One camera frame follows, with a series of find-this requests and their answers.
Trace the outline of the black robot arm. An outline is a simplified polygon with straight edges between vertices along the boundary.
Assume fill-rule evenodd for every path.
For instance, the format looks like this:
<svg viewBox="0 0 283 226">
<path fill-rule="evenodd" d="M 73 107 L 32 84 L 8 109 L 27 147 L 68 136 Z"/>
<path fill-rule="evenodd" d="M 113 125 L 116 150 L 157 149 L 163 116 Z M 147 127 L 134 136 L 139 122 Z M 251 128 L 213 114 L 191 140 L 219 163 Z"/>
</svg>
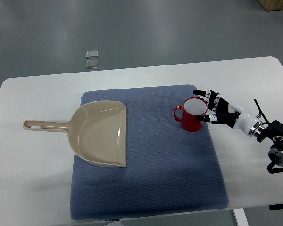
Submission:
<svg viewBox="0 0 283 226">
<path fill-rule="evenodd" d="M 273 142 L 268 151 L 268 157 L 271 162 L 266 169 L 270 174 L 283 173 L 283 124 L 277 120 L 269 122 L 262 112 L 258 101 L 255 99 L 254 102 L 259 111 L 256 118 L 263 117 L 265 122 L 257 122 L 251 128 L 250 135 L 255 136 L 260 143 L 266 138 Z"/>
</svg>

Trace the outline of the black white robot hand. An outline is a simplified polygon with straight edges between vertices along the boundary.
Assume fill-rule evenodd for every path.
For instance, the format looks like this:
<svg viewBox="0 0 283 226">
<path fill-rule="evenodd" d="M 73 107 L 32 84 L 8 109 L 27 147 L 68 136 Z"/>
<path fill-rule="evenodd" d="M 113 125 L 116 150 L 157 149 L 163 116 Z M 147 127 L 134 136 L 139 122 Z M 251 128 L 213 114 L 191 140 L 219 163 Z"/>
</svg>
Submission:
<svg viewBox="0 0 283 226">
<path fill-rule="evenodd" d="M 202 98 L 212 115 L 197 116 L 196 119 L 211 124 L 225 124 L 232 129 L 240 129 L 248 136 L 253 136 L 263 122 L 251 116 L 244 107 L 230 97 L 212 90 L 195 90 L 193 94 Z"/>
</svg>

